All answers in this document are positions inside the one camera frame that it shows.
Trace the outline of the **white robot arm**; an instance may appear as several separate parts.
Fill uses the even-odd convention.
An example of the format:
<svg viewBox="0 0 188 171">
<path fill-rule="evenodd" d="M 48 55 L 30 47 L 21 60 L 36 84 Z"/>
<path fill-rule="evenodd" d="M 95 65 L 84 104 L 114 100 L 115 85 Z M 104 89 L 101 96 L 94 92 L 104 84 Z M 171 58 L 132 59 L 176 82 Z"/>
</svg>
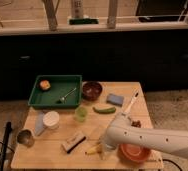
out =
<svg viewBox="0 0 188 171">
<path fill-rule="evenodd" d="M 117 114 L 101 138 L 106 151 L 120 144 L 132 144 L 188 159 L 188 131 L 139 128 L 123 114 Z"/>
</svg>

